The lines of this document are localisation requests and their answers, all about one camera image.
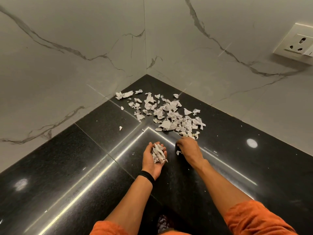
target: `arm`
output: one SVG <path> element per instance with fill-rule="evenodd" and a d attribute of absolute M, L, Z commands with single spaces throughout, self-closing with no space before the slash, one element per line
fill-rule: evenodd
<path fill-rule="evenodd" d="M 231 184 L 203 158 L 198 143 L 182 137 L 177 145 L 204 181 L 212 200 L 233 234 L 295 234 L 294 229 L 261 203 Z"/>
<path fill-rule="evenodd" d="M 151 155 L 153 146 L 154 145 L 152 143 L 149 143 L 143 153 L 142 170 L 149 172 L 153 176 L 154 180 L 156 180 L 160 176 L 164 163 L 154 164 L 153 157 Z M 167 156 L 167 152 L 165 150 L 166 148 L 163 150 L 164 155 Z M 105 223 L 104 221 L 102 224 L 97 224 L 101 223 L 97 222 L 90 235 L 112 234 L 112 230 L 114 231 L 114 234 L 117 230 L 119 230 L 116 234 L 136 235 L 139 230 L 143 210 L 145 209 L 151 191 L 151 182 L 144 176 L 138 176 L 123 199 L 105 219 L 105 221 L 109 221 L 111 223 Z"/>

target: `person's left hand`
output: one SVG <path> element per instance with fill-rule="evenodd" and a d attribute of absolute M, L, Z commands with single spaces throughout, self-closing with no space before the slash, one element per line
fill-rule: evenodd
<path fill-rule="evenodd" d="M 154 180 L 156 180 L 160 176 L 161 169 L 165 163 L 161 164 L 160 162 L 157 162 L 157 163 L 153 162 L 153 157 L 151 154 L 153 146 L 154 144 L 150 142 L 148 146 L 146 147 L 146 150 L 143 152 L 142 170 L 149 172 L 151 176 L 153 176 Z M 167 157 L 166 147 L 164 147 L 163 153 L 165 157 Z"/>

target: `rolled-up sleeve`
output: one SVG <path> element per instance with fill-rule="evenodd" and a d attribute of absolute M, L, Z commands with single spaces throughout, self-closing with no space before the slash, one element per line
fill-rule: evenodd
<path fill-rule="evenodd" d="M 224 220 L 234 235 L 295 235 L 295 230 L 260 202 L 250 200 L 230 208 Z"/>
<path fill-rule="evenodd" d="M 90 235 L 128 235 L 119 225 L 110 221 L 98 221 L 95 223 Z"/>

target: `black wristband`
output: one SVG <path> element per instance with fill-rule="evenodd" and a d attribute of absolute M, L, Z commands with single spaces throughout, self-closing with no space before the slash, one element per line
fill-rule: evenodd
<path fill-rule="evenodd" d="M 149 172 L 141 171 L 139 173 L 139 175 L 146 177 L 151 182 L 151 184 L 154 186 L 155 179 L 153 178 L 153 176 L 151 176 L 151 174 Z"/>

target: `white wall socket plate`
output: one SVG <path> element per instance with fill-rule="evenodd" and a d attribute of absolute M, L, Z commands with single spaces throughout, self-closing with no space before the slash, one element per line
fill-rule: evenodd
<path fill-rule="evenodd" d="M 313 65 L 313 27 L 295 23 L 274 53 Z"/>

